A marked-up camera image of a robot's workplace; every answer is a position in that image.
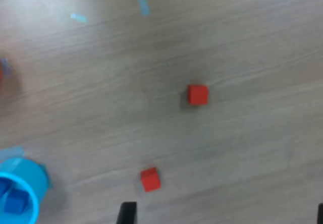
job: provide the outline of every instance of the red object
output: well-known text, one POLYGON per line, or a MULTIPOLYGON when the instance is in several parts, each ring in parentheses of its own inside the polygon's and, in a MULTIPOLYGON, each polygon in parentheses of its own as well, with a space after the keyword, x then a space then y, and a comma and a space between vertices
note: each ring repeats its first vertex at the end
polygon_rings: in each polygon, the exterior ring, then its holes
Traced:
POLYGON ((146 192, 153 191, 160 188, 160 180, 157 169, 151 169, 141 172, 141 182, 146 192))
POLYGON ((188 86, 188 102, 192 105, 207 104, 208 87, 205 85, 188 86))

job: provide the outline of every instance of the black object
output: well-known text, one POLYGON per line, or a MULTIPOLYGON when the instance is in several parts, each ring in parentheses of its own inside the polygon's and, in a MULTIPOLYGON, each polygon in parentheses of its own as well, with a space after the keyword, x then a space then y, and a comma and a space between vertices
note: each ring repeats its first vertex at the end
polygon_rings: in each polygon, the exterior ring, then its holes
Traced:
POLYGON ((323 203, 318 205, 317 224, 323 224, 323 203))
POLYGON ((117 224, 137 224, 137 202, 121 204, 117 224))

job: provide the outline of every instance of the blue cylinder container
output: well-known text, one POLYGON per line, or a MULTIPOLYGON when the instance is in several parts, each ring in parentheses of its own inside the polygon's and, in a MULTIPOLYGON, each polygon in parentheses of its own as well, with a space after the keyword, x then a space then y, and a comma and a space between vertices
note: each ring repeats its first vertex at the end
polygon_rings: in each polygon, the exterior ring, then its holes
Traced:
POLYGON ((36 162, 22 157, 9 158, 0 165, 0 179, 11 181, 11 189, 28 192, 29 200, 22 214, 11 214, 4 211, 8 190, 0 201, 0 223, 3 224, 35 224, 39 214, 39 206, 48 187, 49 179, 45 169, 36 162))

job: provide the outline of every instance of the blue cube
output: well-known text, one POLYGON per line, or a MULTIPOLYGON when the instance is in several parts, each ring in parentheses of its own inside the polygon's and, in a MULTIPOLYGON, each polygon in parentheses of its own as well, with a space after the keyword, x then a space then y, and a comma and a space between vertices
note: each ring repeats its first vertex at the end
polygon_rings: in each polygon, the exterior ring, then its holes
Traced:
POLYGON ((21 214, 26 209, 29 194, 26 191, 12 189, 5 202, 5 212, 21 214))
POLYGON ((9 190, 10 186, 10 180, 0 178, 0 197, 3 196, 9 190))

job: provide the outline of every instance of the red block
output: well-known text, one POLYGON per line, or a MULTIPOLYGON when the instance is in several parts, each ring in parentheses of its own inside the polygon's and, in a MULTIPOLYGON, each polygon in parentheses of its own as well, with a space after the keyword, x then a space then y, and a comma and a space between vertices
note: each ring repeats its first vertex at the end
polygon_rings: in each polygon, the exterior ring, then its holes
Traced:
POLYGON ((188 86, 188 102, 192 105, 207 104, 208 87, 205 85, 188 86))
POLYGON ((160 180, 155 167, 141 172, 142 185, 146 192, 160 188, 160 180))

